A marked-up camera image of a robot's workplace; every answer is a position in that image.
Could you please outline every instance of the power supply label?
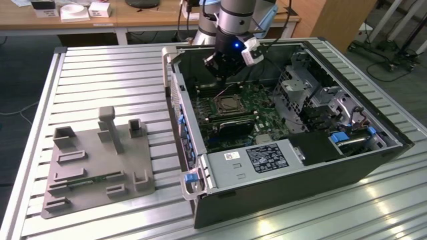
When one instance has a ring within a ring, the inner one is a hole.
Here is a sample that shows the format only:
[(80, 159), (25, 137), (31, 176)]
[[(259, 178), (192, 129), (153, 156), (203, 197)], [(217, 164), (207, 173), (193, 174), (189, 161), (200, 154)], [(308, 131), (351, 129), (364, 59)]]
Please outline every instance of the power supply label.
[(289, 166), (276, 143), (249, 148), (245, 152), (259, 174)]

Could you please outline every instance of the wooden cabinet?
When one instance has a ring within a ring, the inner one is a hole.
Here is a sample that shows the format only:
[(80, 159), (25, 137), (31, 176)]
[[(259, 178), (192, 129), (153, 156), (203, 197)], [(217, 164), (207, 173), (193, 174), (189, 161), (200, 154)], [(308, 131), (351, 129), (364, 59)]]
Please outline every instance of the wooden cabinet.
[(292, 38), (324, 37), (346, 52), (375, 3), (376, 0), (292, 0), (291, 7), (300, 17)]

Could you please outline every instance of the green circuit board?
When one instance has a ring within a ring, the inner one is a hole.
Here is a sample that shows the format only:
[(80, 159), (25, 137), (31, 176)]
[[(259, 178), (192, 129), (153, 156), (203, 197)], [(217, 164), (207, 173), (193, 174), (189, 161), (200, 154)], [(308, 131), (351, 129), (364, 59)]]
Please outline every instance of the green circuit board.
[[(245, 84), (237, 93), (217, 97), (195, 97), (192, 108), (208, 153), (247, 147), (256, 144), (256, 136), (263, 135), (271, 141), (289, 134), (281, 122), (272, 100), (271, 92), (257, 84)], [(249, 134), (217, 137), (220, 125), (229, 122), (255, 122)]]

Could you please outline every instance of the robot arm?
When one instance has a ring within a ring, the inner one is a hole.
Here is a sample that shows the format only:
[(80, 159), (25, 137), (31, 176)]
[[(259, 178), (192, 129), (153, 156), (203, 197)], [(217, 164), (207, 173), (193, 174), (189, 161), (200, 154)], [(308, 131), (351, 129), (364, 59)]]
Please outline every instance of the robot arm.
[[(255, 35), (265, 35), (259, 30), (264, 28), (265, 31), (269, 28), (277, 12), (275, 3), (276, 0), (200, 1), (197, 35), (207, 35), (211, 39), (215, 37), (215, 51), (204, 59), (204, 65), (221, 85), (245, 66), (252, 66), (264, 59), (263, 47)], [(195, 44), (208, 43), (212, 43), (212, 40), (200, 41), (196, 36)]]

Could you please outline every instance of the cpu socket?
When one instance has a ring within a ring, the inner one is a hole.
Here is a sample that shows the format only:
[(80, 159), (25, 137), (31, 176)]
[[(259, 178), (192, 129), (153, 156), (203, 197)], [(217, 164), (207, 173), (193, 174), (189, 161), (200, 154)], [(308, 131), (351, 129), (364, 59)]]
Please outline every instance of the cpu socket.
[(240, 97), (235, 94), (232, 96), (220, 96), (215, 99), (216, 110), (220, 115), (232, 115), (245, 112), (245, 108), (240, 102)]

